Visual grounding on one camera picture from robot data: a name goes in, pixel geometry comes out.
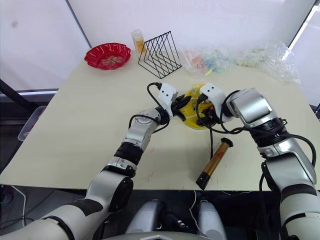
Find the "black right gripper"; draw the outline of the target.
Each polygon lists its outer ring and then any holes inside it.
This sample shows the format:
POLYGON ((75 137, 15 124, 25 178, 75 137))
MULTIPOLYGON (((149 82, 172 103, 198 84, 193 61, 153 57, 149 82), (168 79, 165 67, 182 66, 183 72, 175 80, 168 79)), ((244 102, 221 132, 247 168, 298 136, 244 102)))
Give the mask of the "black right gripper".
POLYGON ((199 112, 200 118, 196 120, 196 124, 200 127, 210 126, 213 127, 216 124, 220 124, 220 118, 216 113, 216 109, 213 105, 201 110, 199 112))

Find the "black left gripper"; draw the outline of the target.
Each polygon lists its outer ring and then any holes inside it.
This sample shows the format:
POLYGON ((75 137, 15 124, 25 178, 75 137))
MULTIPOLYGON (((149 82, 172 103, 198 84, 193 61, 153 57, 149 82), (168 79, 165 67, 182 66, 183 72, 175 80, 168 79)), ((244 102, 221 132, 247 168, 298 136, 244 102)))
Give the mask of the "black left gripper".
POLYGON ((181 121, 185 121, 185 115, 180 111, 182 106, 186 106, 188 102, 192 99, 191 96, 178 96, 175 101, 171 104, 171 111, 174 113, 175 116, 180 118, 181 121))

